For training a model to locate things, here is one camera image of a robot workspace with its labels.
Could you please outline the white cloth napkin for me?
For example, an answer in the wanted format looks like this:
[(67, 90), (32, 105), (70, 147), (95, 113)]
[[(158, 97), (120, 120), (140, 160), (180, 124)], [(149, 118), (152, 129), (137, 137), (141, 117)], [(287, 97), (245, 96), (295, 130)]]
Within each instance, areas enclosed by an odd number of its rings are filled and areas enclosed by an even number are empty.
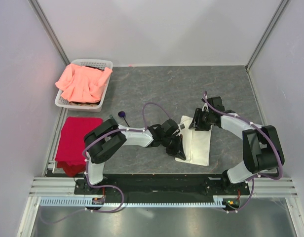
[(180, 124), (183, 124), (185, 126), (185, 128), (181, 130), (181, 134), (183, 135), (183, 150), (186, 159), (183, 160), (176, 156), (175, 161), (208, 166), (212, 130), (210, 129), (209, 131), (198, 131), (189, 129), (191, 122), (191, 117), (181, 117)]

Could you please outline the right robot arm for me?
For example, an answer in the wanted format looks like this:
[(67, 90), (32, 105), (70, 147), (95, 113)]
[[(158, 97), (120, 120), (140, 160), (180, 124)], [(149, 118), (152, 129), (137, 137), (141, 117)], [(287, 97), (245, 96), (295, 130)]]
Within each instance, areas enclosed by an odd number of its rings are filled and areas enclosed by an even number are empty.
[(221, 97), (203, 95), (202, 108), (197, 108), (190, 129), (208, 131), (213, 126), (229, 131), (242, 141), (243, 161), (223, 172), (221, 191), (232, 194), (238, 183), (255, 177), (280, 180), (283, 177), (285, 158), (277, 134), (272, 125), (255, 124), (232, 110), (226, 110)]

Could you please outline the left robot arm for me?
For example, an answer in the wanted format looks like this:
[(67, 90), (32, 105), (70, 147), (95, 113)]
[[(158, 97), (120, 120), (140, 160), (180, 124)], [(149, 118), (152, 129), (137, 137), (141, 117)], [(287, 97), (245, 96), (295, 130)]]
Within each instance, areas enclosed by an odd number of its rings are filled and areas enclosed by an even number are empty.
[(181, 134), (184, 129), (183, 124), (177, 124), (172, 119), (146, 128), (126, 127), (113, 118), (108, 119), (84, 137), (85, 188), (91, 194), (102, 190), (105, 162), (122, 146), (153, 148), (162, 145), (168, 155), (186, 160)]

